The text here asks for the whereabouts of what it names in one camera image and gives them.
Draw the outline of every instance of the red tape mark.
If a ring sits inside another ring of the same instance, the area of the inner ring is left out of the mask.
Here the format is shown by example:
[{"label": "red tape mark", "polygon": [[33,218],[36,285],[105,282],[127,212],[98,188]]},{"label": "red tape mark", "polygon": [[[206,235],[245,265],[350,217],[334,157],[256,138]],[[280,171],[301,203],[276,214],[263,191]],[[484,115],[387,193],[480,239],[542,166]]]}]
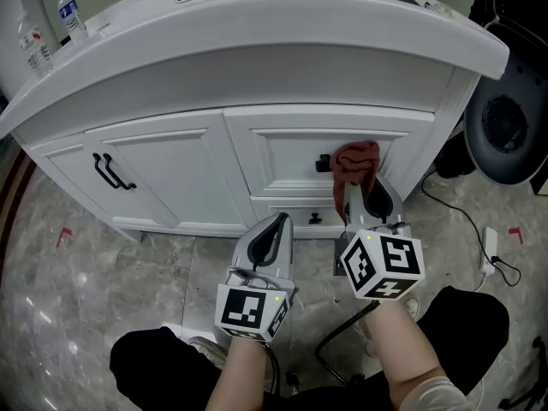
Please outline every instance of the red tape mark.
[{"label": "red tape mark", "polygon": [[519,227],[515,227],[514,229],[508,229],[508,234],[520,236],[520,245],[523,245],[523,237],[521,237],[521,230]]},{"label": "red tape mark", "polygon": [[57,240],[57,244],[55,245],[55,248],[59,248],[59,246],[61,245],[61,239],[63,238],[63,236],[65,235],[68,235],[68,236],[72,236],[72,230],[71,229],[68,229],[66,227],[63,227],[61,229],[61,233],[59,234],[59,239]]}]

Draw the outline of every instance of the black cable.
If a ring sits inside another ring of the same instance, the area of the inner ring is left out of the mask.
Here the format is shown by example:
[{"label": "black cable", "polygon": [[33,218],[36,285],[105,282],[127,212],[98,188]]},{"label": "black cable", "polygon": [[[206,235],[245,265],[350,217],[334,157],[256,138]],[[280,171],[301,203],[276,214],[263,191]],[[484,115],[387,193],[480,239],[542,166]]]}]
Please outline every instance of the black cable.
[{"label": "black cable", "polygon": [[380,303],[378,301],[372,301],[370,304],[368,304],[366,307],[361,309],[354,317],[351,319],[345,321],[340,326],[338,326],[332,333],[330,333],[327,337],[325,337],[319,344],[318,347],[314,350],[314,356],[318,360],[318,362],[322,365],[322,367],[327,370],[329,373],[331,373],[335,378],[341,382],[343,385],[348,386],[350,382],[343,378],[339,373],[337,373],[334,369],[330,367],[330,365],[327,363],[327,361],[322,357],[322,355],[319,353],[321,352],[322,348],[325,347],[325,345],[331,341],[334,337],[342,333],[343,331],[347,330],[351,325],[353,325],[356,321],[359,319],[365,317],[369,312],[371,312],[375,307],[377,307]]},{"label": "black cable", "polygon": [[278,364],[277,357],[272,351],[271,347],[266,342],[262,342],[261,344],[265,348],[266,354],[268,354],[269,358],[271,359],[271,364],[272,364],[271,393],[272,393],[272,386],[276,384],[276,389],[274,390],[274,394],[276,396],[280,396],[280,365]]},{"label": "black cable", "polygon": [[[447,204],[446,202],[442,201],[440,198],[436,198],[435,196],[432,196],[430,195],[426,190],[425,190],[425,181],[426,179],[431,176],[432,174],[434,174],[435,172],[437,172],[437,170],[433,170],[432,172],[430,172],[427,176],[425,176],[423,179],[422,179],[422,182],[420,183],[420,188],[422,189],[422,193],[425,194],[428,198],[431,198],[432,200],[434,201],[437,201],[438,203],[440,204],[443,204],[444,206],[447,206],[449,207],[450,209],[453,209],[453,210],[458,210],[460,211],[465,217],[468,218],[468,221],[470,221],[470,223],[472,224],[472,226],[474,227],[474,230],[476,231],[476,235],[478,236],[478,242],[479,242],[479,245],[481,246],[481,251],[483,252],[483,255],[487,258],[487,260],[489,261],[489,263],[491,265],[494,266],[494,268],[501,273],[501,275],[503,276],[503,279],[504,281],[506,282],[506,284],[510,287],[514,287],[516,286],[520,280],[521,280],[521,271],[518,270],[515,266],[512,266],[512,265],[509,265],[507,264],[506,262],[504,262],[504,260],[502,260],[501,258],[499,258],[498,256],[492,256],[492,257],[489,257],[487,255],[487,253],[485,252],[485,248],[483,246],[483,241],[481,240],[481,236],[480,236],[480,232],[478,231],[478,227],[476,226],[476,224],[474,223],[474,221],[472,220],[472,218],[470,217],[470,215],[468,215],[463,209],[459,208],[459,207],[455,207],[454,205],[451,205],[451,204]],[[508,281],[508,279],[506,278],[506,274],[504,274],[503,270],[501,270],[498,266],[496,266],[495,264],[496,263],[502,263],[506,266],[508,266],[510,269],[516,271],[518,273],[518,278],[517,278],[517,281],[515,283],[510,283]]]}]

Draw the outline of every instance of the person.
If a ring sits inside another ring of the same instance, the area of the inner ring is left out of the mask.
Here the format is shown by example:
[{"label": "person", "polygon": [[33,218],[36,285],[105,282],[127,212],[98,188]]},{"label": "person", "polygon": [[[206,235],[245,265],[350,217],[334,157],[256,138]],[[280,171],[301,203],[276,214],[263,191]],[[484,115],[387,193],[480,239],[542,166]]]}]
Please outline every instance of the person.
[{"label": "person", "polygon": [[221,371],[166,327],[120,338],[110,369],[119,391],[143,411],[472,411],[466,395],[509,336],[508,312],[496,298],[450,286],[418,323],[399,301],[384,301],[363,321],[383,371],[357,386],[273,396],[263,391],[267,355],[260,343],[233,338]]}]

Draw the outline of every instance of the sleeve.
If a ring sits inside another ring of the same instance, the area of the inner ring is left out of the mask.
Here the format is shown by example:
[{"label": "sleeve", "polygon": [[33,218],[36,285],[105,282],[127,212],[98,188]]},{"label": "sleeve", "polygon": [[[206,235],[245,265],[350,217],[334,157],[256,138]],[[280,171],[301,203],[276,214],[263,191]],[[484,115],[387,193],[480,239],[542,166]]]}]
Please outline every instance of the sleeve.
[{"label": "sleeve", "polygon": [[474,411],[474,407],[448,378],[437,376],[411,391],[400,411]]}]

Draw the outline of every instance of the red cloth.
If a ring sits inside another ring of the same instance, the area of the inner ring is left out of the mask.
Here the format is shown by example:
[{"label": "red cloth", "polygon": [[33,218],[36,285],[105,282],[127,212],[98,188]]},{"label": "red cloth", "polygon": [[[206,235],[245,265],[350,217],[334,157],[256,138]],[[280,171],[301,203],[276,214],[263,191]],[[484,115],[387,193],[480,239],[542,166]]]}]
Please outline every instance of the red cloth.
[{"label": "red cloth", "polygon": [[330,167],[333,172],[333,198],[337,213],[346,223],[344,216],[344,183],[361,184],[368,181],[369,194],[377,176],[380,156],[376,141],[357,141],[338,148],[331,156]]}]

